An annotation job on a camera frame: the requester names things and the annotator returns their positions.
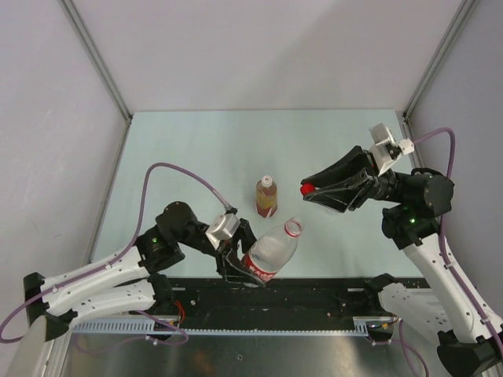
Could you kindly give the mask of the clear red-label water bottle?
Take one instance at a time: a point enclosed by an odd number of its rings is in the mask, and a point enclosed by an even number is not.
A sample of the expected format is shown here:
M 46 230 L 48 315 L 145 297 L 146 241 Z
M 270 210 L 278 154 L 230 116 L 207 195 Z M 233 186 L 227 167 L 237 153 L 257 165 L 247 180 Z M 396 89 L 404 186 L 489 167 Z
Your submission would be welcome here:
M 260 236 L 241 261 L 253 275 L 268 283 L 295 254 L 303 229 L 298 218 L 289 218 Z

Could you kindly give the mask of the clear plastic bottle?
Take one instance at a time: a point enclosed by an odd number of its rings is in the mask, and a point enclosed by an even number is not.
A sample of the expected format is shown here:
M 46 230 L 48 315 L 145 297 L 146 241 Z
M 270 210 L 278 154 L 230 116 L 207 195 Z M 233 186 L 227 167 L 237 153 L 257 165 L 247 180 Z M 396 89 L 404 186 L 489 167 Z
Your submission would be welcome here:
M 324 205 L 322 205 L 321 208 L 323 209 L 323 211 L 326 214 L 337 215 L 339 213 L 338 211 L 333 210 L 331 207 L 327 207 L 327 206 L 324 206 Z

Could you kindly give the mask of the red bottle cap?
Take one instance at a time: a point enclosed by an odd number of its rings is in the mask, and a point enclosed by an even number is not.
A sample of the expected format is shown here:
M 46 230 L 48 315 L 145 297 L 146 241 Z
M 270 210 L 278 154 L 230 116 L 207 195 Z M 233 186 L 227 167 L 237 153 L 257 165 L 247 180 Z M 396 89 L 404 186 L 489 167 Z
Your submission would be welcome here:
M 305 183 L 300 188 L 300 192 L 303 196 L 307 196 L 308 194 L 315 192 L 315 191 L 316 191 L 316 188 L 310 183 Z

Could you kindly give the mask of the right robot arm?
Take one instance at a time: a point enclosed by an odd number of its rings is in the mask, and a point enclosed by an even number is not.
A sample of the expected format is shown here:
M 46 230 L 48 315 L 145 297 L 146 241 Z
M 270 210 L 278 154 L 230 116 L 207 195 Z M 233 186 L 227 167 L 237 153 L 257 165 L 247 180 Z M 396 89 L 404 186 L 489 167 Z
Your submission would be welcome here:
M 301 181 L 305 201 L 339 213 L 366 200 L 392 202 L 382 210 L 382 232 L 419 269 L 431 295 L 414 293 L 385 273 L 362 296 L 372 315 L 393 313 L 436 347 L 452 376 L 475 376 L 502 361 L 502 319 L 461 271 L 442 233 L 440 217 L 451 210 L 453 182 L 428 168 L 408 174 L 392 167 L 412 147 L 353 147 L 330 167 Z

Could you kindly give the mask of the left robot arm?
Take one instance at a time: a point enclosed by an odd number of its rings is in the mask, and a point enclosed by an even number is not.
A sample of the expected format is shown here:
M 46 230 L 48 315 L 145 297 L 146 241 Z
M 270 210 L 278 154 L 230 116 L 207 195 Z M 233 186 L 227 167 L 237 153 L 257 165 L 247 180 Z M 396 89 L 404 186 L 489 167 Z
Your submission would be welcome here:
M 28 323 L 46 318 L 46 339 L 53 340 L 95 318 L 137 311 L 166 314 L 176 297 L 162 272 L 184 259 L 182 246 L 212 257 L 228 283 L 264 286 L 237 256 L 238 248 L 249 249 L 255 236 L 236 213 L 228 210 L 205 224 L 187 203 L 173 202 L 125 251 L 59 276 L 27 275 L 23 285 Z

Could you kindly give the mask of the amber tea bottle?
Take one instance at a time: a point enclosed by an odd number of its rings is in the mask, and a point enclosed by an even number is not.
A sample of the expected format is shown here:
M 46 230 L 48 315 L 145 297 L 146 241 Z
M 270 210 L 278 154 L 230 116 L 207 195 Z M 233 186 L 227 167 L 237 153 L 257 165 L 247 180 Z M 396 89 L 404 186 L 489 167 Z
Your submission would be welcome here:
M 255 187 L 255 209 L 263 218 L 271 218 L 277 211 L 277 183 L 273 179 L 270 186 L 264 186 L 262 178 Z

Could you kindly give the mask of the white tea bottle cap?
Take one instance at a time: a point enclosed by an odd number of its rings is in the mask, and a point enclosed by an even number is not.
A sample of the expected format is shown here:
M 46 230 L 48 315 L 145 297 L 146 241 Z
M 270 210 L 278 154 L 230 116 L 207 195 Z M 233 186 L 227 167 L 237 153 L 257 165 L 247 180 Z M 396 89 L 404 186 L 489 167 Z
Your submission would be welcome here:
M 264 186 L 270 186 L 273 182 L 273 179 L 271 176 L 266 175 L 262 177 L 262 183 Z

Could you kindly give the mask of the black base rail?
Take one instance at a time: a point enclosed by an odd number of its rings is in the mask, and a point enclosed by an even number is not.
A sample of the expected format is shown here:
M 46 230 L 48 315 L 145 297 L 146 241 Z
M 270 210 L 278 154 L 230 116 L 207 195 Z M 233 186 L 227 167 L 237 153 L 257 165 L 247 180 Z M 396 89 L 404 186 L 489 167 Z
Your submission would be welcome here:
M 276 329 L 325 329 L 353 317 L 392 317 L 380 307 L 377 278 L 319 278 L 271 280 L 265 287 L 245 287 L 222 279 L 171 278 L 168 300 L 151 309 L 156 316 L 183 316 L 182 327 L 251 326 Z

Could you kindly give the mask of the right aluminium corner post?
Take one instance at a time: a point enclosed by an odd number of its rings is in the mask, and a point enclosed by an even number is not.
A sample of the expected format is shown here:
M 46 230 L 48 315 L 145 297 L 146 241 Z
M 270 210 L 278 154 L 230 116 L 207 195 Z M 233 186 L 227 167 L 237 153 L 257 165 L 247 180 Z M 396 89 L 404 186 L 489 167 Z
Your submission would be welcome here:
M 428 91 L 435 76 L 439 73 L 441 67 L 445 63 L 450 51 L 455 43 L 461 36 L 467 22 L 470 20 L 472 14 L 475 12 L 476 7 L 480 1 L 478 0 L 463 0 L 458 6 L 453 19 L 450 21 L 445 33 L 443 34 L 440 43 L 435 49 L 428 66 L 426 67 L 423 75 L 420 78 L 415 90 L 405 109 L 403 110 L 403 117 L 405 121 L 409 121 L 417 105 L 420 103 L 424 95 Z

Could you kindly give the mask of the aluminium corner post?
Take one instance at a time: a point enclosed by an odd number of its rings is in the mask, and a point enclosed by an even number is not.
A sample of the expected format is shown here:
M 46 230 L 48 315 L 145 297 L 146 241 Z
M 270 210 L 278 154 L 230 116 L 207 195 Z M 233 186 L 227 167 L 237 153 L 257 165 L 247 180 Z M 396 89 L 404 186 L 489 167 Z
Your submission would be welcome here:
M 428 66 L 426 67 L 423 75 L 420 78 L 415 90 L 405 109 L 403 110 L 403 117 L 405 121 L 409 121 L 417 105 L 420 103 L 424 95 L 428 91 L 435 76 L 439 73 L 441 67 L 445 63 L 450 51 L 455 43 L 461 36 L 467 22 L 470 20 L 472 14 L 475 12 L 476 7 L 480 1 L 478 0 L 463 0 L 458 6 L 453 19 L 450 21 L 445 33 L 443 34 L 440 43 L 435 49 Z
M 124 121 L 129 124 L 132 120 L 132 114 L 119 91 L 115 79 L 112 77 L 112 74 L 105 63 L 105 60 L 99 51 L 89 28 L 86 26 L 86 22 L 84 21 L 78 7 L 72 0 L 58 0 L 57 2 L 67 17 L 68 22 L 72 26 L 91 64 L 94 66 L 94 69 L 103 83 L 108 95 L 111 97 L 113 104 L 116 106 Z

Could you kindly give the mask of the left aluminium corner post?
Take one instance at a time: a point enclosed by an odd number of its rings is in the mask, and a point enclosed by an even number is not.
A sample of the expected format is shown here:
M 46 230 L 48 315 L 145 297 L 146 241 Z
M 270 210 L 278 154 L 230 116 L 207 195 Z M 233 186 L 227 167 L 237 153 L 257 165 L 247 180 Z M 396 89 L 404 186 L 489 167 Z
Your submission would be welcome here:
M 99 51 L 89 28 L 86 26 L 86 22 L 84 21 L 78 7 L 72 0 L 58 0 L 57 2 L 67 17 L 68 22 L 72 26 L 91 64 L 94 66 L 94 69 L 103 83 L 108 95 L 111 97 L 113 104 L 116 106 L 124 121 L 129 124 L 132 120 L 132 114 L 119 91 L 115 79 L 112 77 L 112 74 L 105 63 L 105 60 Z

